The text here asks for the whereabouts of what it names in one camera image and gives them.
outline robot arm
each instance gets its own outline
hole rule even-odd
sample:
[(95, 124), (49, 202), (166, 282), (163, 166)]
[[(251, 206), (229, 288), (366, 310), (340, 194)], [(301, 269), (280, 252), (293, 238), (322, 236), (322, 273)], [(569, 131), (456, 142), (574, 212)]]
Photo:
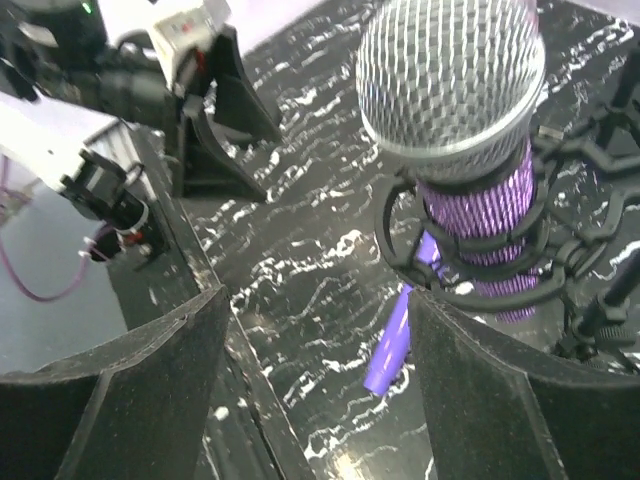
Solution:
[(149, 207), (131, 193), (122, 167), (7, 104), (0, 104), (0, 122), (0, 153), (38, 176), (84, 216), (109, 223), (124, 237), (148, 226)]

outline purple stick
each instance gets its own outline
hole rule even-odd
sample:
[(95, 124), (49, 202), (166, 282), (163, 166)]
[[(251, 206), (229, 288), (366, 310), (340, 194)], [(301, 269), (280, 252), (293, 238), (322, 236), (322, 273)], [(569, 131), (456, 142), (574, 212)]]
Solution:
[[(427, 232), (422, 236), (422, 243), (417, 257), (431, 264), (440, 257), (435, 240)], [(364, 387), (375, 395), (384, 395), (391, 382), (396, 378), (409, 352), (409, 293), (412, 287), (405, 285), (396, 300), (387, 327), (382, 334), (369, 364), (369, 373)]]

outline marble table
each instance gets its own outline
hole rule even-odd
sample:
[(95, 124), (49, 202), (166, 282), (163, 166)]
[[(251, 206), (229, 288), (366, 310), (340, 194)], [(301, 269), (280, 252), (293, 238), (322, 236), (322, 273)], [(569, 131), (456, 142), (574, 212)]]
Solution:
[[(237, 156), (268, 189), (268, 205), (184, 202), (320, 479), (436, 478), (414, 366), (382, 398), (362, 386), (400, 289), (372, 216), (374, 191), (396, 166), (364, 133), (353, 81), (363, 26), (381, 3), (330, 0), (247, 57), (256, 87), (284, 113), (281, 146)], [(548, 74), (538, 121), (567, 129), (610, 96), (634, 32), (568, 3), (539, 3)], [(584, 222), (601, 219), (608, 186), (584, 166), (563, 173), (561, 190), (559, 205), (575, 212), (580, 199)], [(398, 235), (416, 228), (400, 210)], [(640, 248), (633, 223), (589, 275), (585, 299)], [(539, 315), (511, 333), (548, 343), (559, 327)]]

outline shock mount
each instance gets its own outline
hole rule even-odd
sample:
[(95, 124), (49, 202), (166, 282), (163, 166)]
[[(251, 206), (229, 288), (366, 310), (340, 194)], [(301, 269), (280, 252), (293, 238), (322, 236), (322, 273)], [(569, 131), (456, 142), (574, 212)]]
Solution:
[[(633, 347), (635, 332), (625, 326), (629, 295), (640, 285), (640, 255), (635, 254), (605, 291), (597, 294), (586, 308), (571, 299), (576, 282), (594, 268), (620, 229), (627, 207), (640, 204), (640, 182), (630, 184), (629, 177), (640, 174), (640, 102), (633, 99), (640, 83), (640, 43), (630, 51), (622, 67), (612, 100), (569, 132), (539, 126), (531, 131), (534, 152), (535, 193), (530, 210), (511, 232), (490, 238), (462, 239), (449, 235), (434, 223), (417, 193), (417, 178), (411, 169), (401, 168), (379, 193), (375, 215), (375, 234), (381, 255), (407, 284), (431, 290), (440, 299), (461, 310), (495, 314), (532, 307), (560, 299), (564, 307), (564, 335), (551, 353), (596, 368), (608, 368), (597, 359), (599, 353), (613, 356), (624, 369), (640, 374), (640, 369), (621, 351)], [(614, 155), (609, 152), (618, 130), (628, 132), (637, 151)], [(599, 226), (580, 227), (550, 195), (558, 175), (570, 162), (582, 161), (609, 182), (613, 189), (606, 215)], [(392, 210), (399, 197), (414, 197), (413, 209), (420, 220), (411, 248), (396, 252), (391, 235)], [(438, 245), (440, 260), (431, 265), (416, 256), (424, 233)], [(516, 260), (498, 266), (483, 267), (465, 261), (465, 255), (489, 253), (525, 241)], [(456, 275), (443, 275), (450, 268)], [(537, 286), (503, 297), (484, 297), (471, 292), (460, 295), (455, 288), (470, 280), (496, 282), (514, 275), (535, 275)]]

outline purple mesh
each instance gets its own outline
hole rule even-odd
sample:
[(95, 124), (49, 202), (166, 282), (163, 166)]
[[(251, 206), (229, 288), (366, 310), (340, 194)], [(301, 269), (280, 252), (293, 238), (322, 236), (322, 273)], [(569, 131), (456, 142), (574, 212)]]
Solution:
[[(509, 178), (490, 190), (468, 196), (443, 195), (426, 185), (422, 185), (421, 190), (431, 217), (450, 235), (483, 238), (511, 231), (529, 210), (534, 194), (531, 146), (527, 141), (522, 164)], [(522, 247), (523, 243), (487, 254), (467, 254), (463, 258), (476, 265), (496, 265), (517, 258)], [(534, 275), (517, 275), (500, 282), (474, 282), (474, 287), (480, 295), (498, 297), (530, 290), (536, 283)], [(530, 317), (534, 311), (531, 307), (502, 312), (497, 319), (515, 323)]]

